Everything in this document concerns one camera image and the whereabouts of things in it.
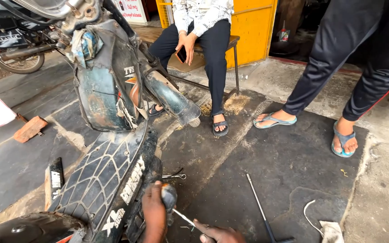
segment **mechanic's hand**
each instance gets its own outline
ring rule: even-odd
[[[145,242],[161,242],[166,235],[166,209],[161,191],[162,183],[156,181],[149,185],[142,197],[143,216],[147,224]]]
[[[244,236],[239,231],[232,228],[219,228],[215,226],[209,226],[193,220],[196,228],[203,234],[201,235],[202,243],[246,243]]]
[[[187,59],[185,63],[188,63],[190,66],[192,64],[193,60],[193,55],[195,53],[195,41],[197,39],[197,36],[193,33],[190,33],[188,36],[184,36],[184,34],[181,34],[179,41],[178,41],[178,46],[176,46],[176,50],[178,51],[181,49],[182,46],[185,48],[185,52],[187,53]]]

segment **black trousers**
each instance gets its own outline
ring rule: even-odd
[[[188,26],[188,33],[193,31],[193,22]],[[208,77],[212,103],[212,115],[221,114],[224,85],[226,81],[225,52],[229,45],[230,23],[227,19],[218,21],[212,28],[198,37],[198,42],[205,57],[205,71]],[[178,30],[175,24],[170,25],[159,38],[149,47],[149,52],[160,59],[161,65],[167,70],[167,64],[178,45]]]
[[[343,117],[356,121],[389,92],[389,0],[332,0],[321,20],[304,73],[283,110],[297,115],[349,55],[375,33],[374,44]]]

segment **sandal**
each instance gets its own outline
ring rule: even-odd
[[[227,123],[227,121],[220,121],[214,123],[214,116],[219,114],[223,114],[223,111],[219,111],[215,114],[211,114],[211,118],[213,119],[213,134],[214,136],[222,137],[229,132],[229,123]],[[218,128],[219,126],[226,126],[226,127],[223,130],[216,131],[216,128]]]
[[[254,125],[256,128],[265,129],[265,128],[273,127],[273,126],[275,126],[275,125],[293,125],[293,124],[295,124],[295,122],[296,122],[296,118],[295,118],[293,121],[283,121],[283,120],[280,120],[280,119],[271,117],[272,114],[274,114],[274,113],[269,113],[266,117],[264,117],[264,118],[263,118],[262,120],[260,120],[260,121],[256,121],[256,119],[254,119],[254,120],[253,120],[253,125]],[[271,125],[262,126],[262,127],[257,126],[258,123],[264,122],[264,121],[274,121],[274,122],[276,122],[276,123],[273,123],[273,124],[271,124]]]
[[[151,113],[149,113],[149,116],[160,115],[162,112],[165,111],[164,108],[163,108],[161,111],[157,111],[157,110],[156,110],[156,106],[157,106],[157,104],[154,104],[154,105],[151,107]]]
[[[343,158],[349,158],[351,157],[354,153],[354,152],[344,152],[344,148],[343,148],[343,145],[346,144],[347,141],[349,141],[350,139],[354,138],[355,137],[355,132],[353,132],[351,135],[341,135],[340,133],[338,133],[337,129],[335,128],[337,125],[337,121],[334,123],[334,134],[337,135],[338,137],[338,140],[340,141],[340,145],[342,146],[342,152],[339,153],[337,152],[335,149],[334,149],[334,139],[331,143],[331,150],[337,155],[337,156],[340,156],[340,157],[343,157]]]

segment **wrench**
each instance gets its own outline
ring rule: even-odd
[[[167,178],[173,178],[173,177],[178,177],[178,178],[180,178],[180,179],[183,179],[183,180],[185,180],[185,179],[187,179],[187,175],[186,174],[177,174],[177,175],[162,175],[162,178],[163,179],[167,179]]]

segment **white cable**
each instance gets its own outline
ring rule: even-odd
[[[307,209],[307,207],[309,207],[309,205],[312,204],[312,203],[314,203],[315,201],[316,201],[316,200],[313,200],[313,201],[311,201],[311,202],[309,202],[309,203],[307,203],[307,204],[305,205],[305,207],[304,207],[304,216],[305,216],[305,219],[307,219],[307,221],[313,226],[313,228],[315,228],[317,231],[319,231],[319,233],[321,233],[321,236],[322,236],[322,238],[323,238],[323,237],[324,237],[324,233],[322,233],[321,230],[319,230],[318,228],[316,228],[316,226],[314,226],[314,225],[310,222],[309,218],[307,218],[307,216],[305,215],[305,210]]]

